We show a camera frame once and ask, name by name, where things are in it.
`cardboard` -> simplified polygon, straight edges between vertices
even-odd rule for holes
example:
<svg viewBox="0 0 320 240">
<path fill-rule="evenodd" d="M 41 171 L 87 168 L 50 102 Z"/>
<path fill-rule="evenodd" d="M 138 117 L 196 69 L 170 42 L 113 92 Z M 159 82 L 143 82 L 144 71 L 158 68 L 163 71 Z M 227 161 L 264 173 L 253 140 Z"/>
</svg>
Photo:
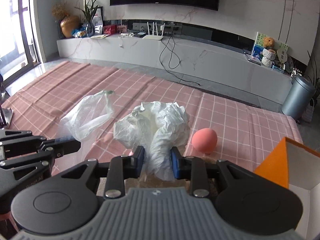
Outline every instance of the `cardboard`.
<svg viewBox="0 0 320 240">
<path fill-rule="evenodd" d="M 320 154 L 285 137 L 254 173 L 300 198 L 303 214 L 296 232 L 314 239 L 320 233 Z"/>
</svg>

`pink checkered tablecloth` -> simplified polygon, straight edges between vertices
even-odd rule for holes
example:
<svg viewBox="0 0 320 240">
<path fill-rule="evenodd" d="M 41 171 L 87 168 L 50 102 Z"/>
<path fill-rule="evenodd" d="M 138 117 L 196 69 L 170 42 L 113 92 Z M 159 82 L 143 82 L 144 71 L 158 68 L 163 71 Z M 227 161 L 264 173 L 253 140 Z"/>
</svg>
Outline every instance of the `pink checkered tablecloth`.
<svg viewBox="0 0 320 240">
<path fill-rule="evenodd" d="M 108 162 L 128 154 L 113 139 L 113 124 L 141 102 L 177 102 L 190 115 L 191 134 L 185 155 L 203 156 L 193 149 L 190 140 L 199 129 L 210 127 L 217 132 L 218 144 L 211 155 L 227 159 L 253 171 L 284 137 L 302 142 L 295 121 L 283 114 L 246 106 L 242 103 L 203 93 L 197 89 L 154 76 L 115 67 L 63 62 L 43 74 L 14 96 L 3 107 L 14 115 L 10 129 L 31 130 L 34 135 L 54 138 L 60 119 L 84 96 L 101 90 L 114 90 L 114 116 L 100 128 L 100 135 L 87 158 Z M 64 157 L 57 159 L 52 173 L 68 168 Z"/>
</svg>

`floor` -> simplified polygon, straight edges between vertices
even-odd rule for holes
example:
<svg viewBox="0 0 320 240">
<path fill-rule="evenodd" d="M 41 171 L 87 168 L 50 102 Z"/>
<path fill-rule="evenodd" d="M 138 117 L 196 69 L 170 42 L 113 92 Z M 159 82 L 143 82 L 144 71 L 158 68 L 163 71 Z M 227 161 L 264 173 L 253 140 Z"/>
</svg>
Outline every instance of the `floor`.
<svg viewBox="0 0 320 240">
<path fill-rule="evenodd" d="M 33 81 L 35 78 L 37 78 L 38 76 L 41 76 L 43 73 L 47 72 L 48 70 L 50 70 L 51 68 L 55 67 L 57 64 L 65 60 L 79 62 L 79 63 L 91 63 L 95 65 L 100 65 L 100 66 L 114 66 L 121 69 L 132 69 L 133 71 L 151 74 L 156 77 L 163 78 L 172 82 L 181 83 L 188 86 L 198 87 L 201 89 L 219 93 L 219 94 L 232 97 L 232 98 L 247 102 L 249 104 L 258 106 L 260 108 L 273 111 L 273 112 L 279 112 L 281 110 L 281 105 L 278 103 L 275 103 L 273 101 L 259 97 L 257 95 L 254 95 L 233 87 L 222 85 L 216 82 L 212 82 L 209 80 L 204 80 L 201 78 L 196 78 L 193 76 L 184 75 L 176 72 L 168 73 L 164 69 L 132 65 L 127 63 L 109 62 L 109 61 L 103 61 L 103 60 L 87 60 L 87 59 L 75 59 L 75 58 L 57 58 L 50 62 L 40 64 L 36 66 L 34 69 L 30 70 L 25 75 L 23 75 L 22 77 L 20 77 L 18 80 L 12 83 L 9 87 L 7 87 L 7 91 L 12 96 L 21 88 L 23 88 L 25 85 Z M 316 106 L 315 108 L 312 122 L 306 123 L 302 121 L 298 125 L 298 128 L 301 133 L 304 144 L 316 151 L 320 151 L 320 106 L 319 105 Z"/>
</svg>

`gray gripper base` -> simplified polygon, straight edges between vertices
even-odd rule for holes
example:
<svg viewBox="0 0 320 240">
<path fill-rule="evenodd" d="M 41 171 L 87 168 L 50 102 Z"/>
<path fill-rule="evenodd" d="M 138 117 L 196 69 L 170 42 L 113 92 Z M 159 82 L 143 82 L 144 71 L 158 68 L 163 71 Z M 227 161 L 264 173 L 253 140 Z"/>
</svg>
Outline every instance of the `gray gripper base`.
<svg viewBox="0 0 320 240">
<path fill-rule="evenodd" d="M 255 236 L 227 224 L 208 199 L 184 188 L 131 188 L 120 199 L 105 200 L 83 227 L 59 236 L 21 231 L 14 240 L 302 240 L 294 230 L 275 236 Z"/>
</svg>

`plastic bag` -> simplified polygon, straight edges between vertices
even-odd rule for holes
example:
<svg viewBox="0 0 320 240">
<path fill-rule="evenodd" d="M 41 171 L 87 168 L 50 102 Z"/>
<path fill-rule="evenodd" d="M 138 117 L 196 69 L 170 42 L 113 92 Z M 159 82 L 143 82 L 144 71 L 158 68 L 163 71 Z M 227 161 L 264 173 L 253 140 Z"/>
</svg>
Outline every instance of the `plastic bag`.
<svg viewBox="0 0 320 240">
<path fill-rule="evenodd" d="M 113 137 L 134 152 L 142 145 L 146 154 L 144 170 L 166 181 L 174 181 L 170 150 L 184 153 L 190 135 L 189 115 L 177 103 L 141 103 L 132 113 L 116 122 Z"/>
<path fill-rule="evenodd" d="M 99 135 L 97 128 L 112 116 L 112 104 L 108 98 L 112 93 L 113 91 L 100 91 L 97 94 L 82 98 L 60 120 L 56 138 L 73 136 L 73 138 L 81 142 L 79 151 L 63 157 L 64 166 L 67 165 L 67 168 L 85 160 L 92 144 Z"/>
</svg>

